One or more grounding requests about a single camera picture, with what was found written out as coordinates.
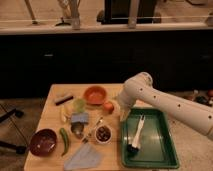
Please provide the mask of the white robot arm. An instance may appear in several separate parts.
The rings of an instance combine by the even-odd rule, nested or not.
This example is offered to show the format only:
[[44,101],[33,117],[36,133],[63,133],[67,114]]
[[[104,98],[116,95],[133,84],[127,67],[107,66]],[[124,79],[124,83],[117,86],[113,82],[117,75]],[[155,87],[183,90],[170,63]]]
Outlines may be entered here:
[[117,95],[121,120],[128,117],[137,100],[170,114],[213,141],[213,108],[154,89],[153,79],[147,72],[140,72],[124,82]]

